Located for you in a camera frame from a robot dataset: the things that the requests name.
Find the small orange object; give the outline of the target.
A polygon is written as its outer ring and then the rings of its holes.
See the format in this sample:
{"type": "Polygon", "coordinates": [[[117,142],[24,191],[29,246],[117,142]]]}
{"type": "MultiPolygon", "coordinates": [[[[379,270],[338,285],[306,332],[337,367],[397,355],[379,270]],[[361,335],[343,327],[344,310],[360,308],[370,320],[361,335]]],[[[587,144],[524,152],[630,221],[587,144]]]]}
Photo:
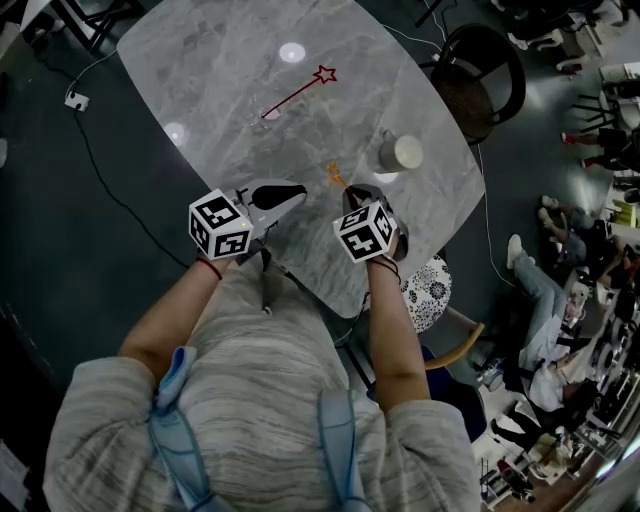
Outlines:
{"type": "Polygon", "coordinates": [[[340,185],[347,194],[351,193],[350,185],[343,179],[341,171],[335,161],[330,162],[326,166],[326,172],[330,183],[340,185]]]}

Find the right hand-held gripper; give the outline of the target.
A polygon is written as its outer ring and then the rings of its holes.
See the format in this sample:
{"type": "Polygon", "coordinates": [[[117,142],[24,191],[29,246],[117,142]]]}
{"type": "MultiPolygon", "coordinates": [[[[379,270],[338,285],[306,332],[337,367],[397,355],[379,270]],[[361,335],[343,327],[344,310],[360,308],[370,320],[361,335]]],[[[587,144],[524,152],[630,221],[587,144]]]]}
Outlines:
{"type": "Polygon", "coordinates": [[[333,221],[333,230],[341,246],[354,263],[380,255],[394,261],[406,258],[409,232],[405,223],[391,210],[383,191],[373,185],[360,186],[360,198],[351,186],[342,195],[344,216],[333,221]]]}

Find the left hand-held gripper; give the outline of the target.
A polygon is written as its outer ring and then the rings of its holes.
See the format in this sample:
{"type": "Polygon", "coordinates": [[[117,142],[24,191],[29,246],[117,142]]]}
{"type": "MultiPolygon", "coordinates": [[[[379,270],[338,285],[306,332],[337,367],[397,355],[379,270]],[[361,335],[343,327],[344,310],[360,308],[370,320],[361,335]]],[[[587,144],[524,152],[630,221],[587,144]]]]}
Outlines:
{"type": "Polygon", "coordinates": [[[216,189],[189,206],[189,235],[209,260],[248,254],[252,243],[264,242],[269,226],[307,198],[303,185],[280,179],[252,180],[246,193],[248,201],[237,189],[216,189]]]}

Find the wooden chair with floral cushion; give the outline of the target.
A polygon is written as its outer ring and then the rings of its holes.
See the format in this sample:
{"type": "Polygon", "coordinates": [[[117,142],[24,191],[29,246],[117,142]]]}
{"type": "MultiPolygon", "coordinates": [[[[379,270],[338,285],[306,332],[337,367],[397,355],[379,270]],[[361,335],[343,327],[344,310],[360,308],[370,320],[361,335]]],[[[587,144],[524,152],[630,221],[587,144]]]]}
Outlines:
{"type": "Polygon", "coordinates": [[[468,336],[464,342],[446,354],[424,362],[426,371],[444,368],[461,359],[484,332],[483,323],[476,323],[449,305],[452,275],[441,256],[435,255],[407,278],[401,290],[417,334],[426,332],[443,313],[447,313],[468,328],[468,336]]]}

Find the white ceramic cup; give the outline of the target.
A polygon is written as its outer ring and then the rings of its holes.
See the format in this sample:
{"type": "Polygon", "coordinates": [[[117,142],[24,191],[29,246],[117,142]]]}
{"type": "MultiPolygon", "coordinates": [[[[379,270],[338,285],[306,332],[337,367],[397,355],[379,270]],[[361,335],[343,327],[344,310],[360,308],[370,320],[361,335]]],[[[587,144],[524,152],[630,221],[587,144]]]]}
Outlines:
{"type": "Polygon", "coordinates": [[[396,136],[390,130],[385,130],[378,157],[385,173],[398,173],[419,168],[424,152],[421,142],[415,137],[396,136]]]}

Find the person's right forearm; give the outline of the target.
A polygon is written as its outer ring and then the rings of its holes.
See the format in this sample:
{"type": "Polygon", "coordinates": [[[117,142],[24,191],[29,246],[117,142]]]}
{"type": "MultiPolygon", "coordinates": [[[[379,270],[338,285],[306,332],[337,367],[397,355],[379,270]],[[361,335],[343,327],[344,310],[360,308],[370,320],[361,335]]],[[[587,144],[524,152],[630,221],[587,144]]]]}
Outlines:
{"type": "Polygon", "coordinates": [[[421,344],[388,259],[366,262],[370,292],[370,355],[376,396],[385,414],[401,404],[430,398],[421,344]]]}

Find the star-tipped wand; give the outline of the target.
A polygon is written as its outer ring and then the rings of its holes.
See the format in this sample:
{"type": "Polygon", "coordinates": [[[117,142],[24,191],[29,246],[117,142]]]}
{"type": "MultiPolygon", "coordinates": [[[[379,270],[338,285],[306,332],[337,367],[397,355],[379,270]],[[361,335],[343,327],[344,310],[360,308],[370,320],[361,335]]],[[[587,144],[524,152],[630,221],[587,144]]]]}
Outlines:
{"type": "Polygon", "coordinates": [[[295,98],[296,96],[298,96],[301,93],[305,92],[307,89],[311,88],[312,86],[314,86],[316,84],[326,84],[328,82],[336,82],[336,81],[337,81],[337,78],[336,78],[336,69],[335,68],[328,68],[328,67],[325,67],[324,65],[319,65],[317,71],[313,73],[313,79],[312,80],[310,80],[308,83],[304,84],[303,86],[301,86],[300,88],[295,90],[293,93],[291,93],[289,96],[285,97],[283,100],[281,100],[279,103],[275,104],[270,109],[268,109],[265,112],[263,112],[261,114],[261,118],[262,119],[266,119],[272,113],[274,113],[276,110],[278,110],[280,107],[284,106],[286,103],[291,101],[293,98],[295,98]]]}

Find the black wicker chair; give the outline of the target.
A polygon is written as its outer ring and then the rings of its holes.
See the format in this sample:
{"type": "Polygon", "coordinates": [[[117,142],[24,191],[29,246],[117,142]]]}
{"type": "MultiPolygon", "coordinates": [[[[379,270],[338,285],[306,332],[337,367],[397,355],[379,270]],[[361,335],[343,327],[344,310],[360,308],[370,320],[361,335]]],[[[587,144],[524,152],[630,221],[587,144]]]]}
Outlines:
{"type": "Polygon", "coordinates": [[[484,142],[495,126],[512,119],[526,98],[524,68],[509,41],[496,30],[467,24],[454,30],[436,61],[424,63],[430,81],[470,146],[484,142]],[[509,96],[496,108],[483,80],[505,69],[509,96]]]}

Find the dark blue chair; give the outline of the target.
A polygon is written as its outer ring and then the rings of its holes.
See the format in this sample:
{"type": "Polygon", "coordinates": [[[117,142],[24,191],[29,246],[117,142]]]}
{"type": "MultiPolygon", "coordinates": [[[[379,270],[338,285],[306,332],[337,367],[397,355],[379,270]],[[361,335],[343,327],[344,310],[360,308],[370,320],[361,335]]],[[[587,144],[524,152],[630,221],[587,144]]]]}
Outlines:
{"type": "Polygon", "coordinates": [[[478,390],[456,380],[446,367],[427,370],[426,378],[431,398],[457,408],[470,441],[475,442],[487,428],[484,403],[478,390]]]}

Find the person's left forearm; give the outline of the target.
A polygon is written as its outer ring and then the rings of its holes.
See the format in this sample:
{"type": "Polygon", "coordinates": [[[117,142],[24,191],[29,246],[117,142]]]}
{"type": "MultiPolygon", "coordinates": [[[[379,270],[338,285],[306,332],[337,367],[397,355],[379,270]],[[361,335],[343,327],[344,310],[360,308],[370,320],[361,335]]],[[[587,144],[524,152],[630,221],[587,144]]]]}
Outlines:
{"type": "Polygon", "coordinates": [[[119,350],[121,357],[142,363],[160,381],[176,348],[185,345],[222,276],[230,258],[199,258],[134,325],[119,350]]]}

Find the person's grey striped sweater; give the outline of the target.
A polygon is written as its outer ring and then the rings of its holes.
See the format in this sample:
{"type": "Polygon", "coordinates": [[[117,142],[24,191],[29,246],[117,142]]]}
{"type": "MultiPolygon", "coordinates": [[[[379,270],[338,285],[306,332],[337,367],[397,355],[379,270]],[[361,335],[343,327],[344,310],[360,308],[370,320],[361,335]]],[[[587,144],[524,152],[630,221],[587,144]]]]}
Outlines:
{"type": "MultiPolygon", "coordinates": [[[[240,512],[324,512],[333,500],[317,402],[347,373],[313,304],[282,274],[228,271],[194,330],[196,359],[178,398],[212,489],[240,512]]],[[[49,442],[51,512],[181,512],[152,453],[155,381],[141,363],[78,365],[49,442]]],[[[383,412],[354,394],[356,460],[376,512],[480,512],[461,413],[416,399],[383,412]]]]}

